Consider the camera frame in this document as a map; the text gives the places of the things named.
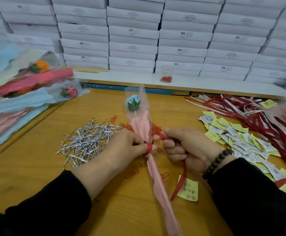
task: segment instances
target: left hand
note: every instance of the left hand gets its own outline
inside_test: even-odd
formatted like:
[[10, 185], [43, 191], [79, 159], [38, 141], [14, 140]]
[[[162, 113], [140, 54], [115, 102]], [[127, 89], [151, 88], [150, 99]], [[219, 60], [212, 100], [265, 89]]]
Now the left hand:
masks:
[[112, 167], [116, 174], [124, 171], [125, 168], [138, 156], [146, 152], [147, 144], [135, 132], [128, 129], [118, 131], [100, 154]]

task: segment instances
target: white shelf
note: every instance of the white shelf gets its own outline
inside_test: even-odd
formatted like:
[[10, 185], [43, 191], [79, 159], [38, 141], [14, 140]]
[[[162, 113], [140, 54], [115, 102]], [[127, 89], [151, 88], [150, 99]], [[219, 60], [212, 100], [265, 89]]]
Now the white shelf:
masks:
[[186, 90], [206, 93], [244, 95], [260, 98], [282, 98], [286, 97], [286, 90], [282, 87], [268, 83], [246, 82], [228, 79], [200, 78], [173, 75], [171, 83], [162, 83], [160, 74], [140, 74], [132, 72], [99, 72], [85, 73], [74, 71], [74, 77], [82, 82], [110, 85], [136, 85], [144, 84], [145, 87]]

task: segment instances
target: wooden table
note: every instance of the wooden table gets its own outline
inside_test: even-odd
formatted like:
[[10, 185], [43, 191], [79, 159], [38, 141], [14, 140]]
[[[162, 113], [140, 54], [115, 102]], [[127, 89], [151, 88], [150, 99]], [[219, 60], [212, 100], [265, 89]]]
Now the wooden table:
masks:
[[[152, 121], [157, 126], [193, 127], [206, 132], [202, 122], [203, 108], [187, 103], [181, 96], [148, 94]], [[0, 154], [0, 212], [34, 195], [61, 172], [65, 158], [60, 150], [62, 134], [70, 133], [92, 118], [104, 121], [117, 115], [116, 124], [127, 123], [123, 112], [125, 94], [122, 91], [93, 89], [65, 103], [39, 125]], [[170, 195], [182, 173], [181, 164], [170, 162], [164, 155], [155, 154], [161, 174], [168, 173], [165, 188]], [[271, 162], [278, 168], [286, 164], [278, 157]], [[114, 178], [93, 201], [90, 218], [76, 235], [167, 235], [160, 206], [154, 197], [152, 181], [143, 158], [138, 158]], [[125, 178], [130, 172], [139, 173]], [[218, 212], [206, 182], [200, 176], [188, 175], [199, 182], [198, 202], [177, 197], [172, 207], [185, 236], [232, 235], [228, 225]], [[67, 206], [83, 207], [83, 202], [68, 199]]]

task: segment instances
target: black sleeve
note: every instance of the black sleeve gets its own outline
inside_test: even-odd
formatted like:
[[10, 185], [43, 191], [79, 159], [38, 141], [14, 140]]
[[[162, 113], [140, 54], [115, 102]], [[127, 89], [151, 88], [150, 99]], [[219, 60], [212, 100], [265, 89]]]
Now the black sleeve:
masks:
[[214, 201], [235, 235], [286, 235], [286, 193], [239, 158], [209, 180]]
[[0, 214], [0, 235], [73, 235], [91, 207], [82, 183], [65, 170], [33, 197]]

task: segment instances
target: right hand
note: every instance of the right hand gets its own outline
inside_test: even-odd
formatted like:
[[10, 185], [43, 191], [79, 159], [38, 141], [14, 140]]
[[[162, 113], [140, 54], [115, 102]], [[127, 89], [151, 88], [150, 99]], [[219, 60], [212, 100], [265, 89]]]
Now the right hand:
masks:
[[190, 170], [204, 173], [216, 157], [224, 150], [202, 132], [191, 128], [165, 128], [164, 135], [173, 140], [163, 140], [164, 150], [172, 161], [186, 160]]

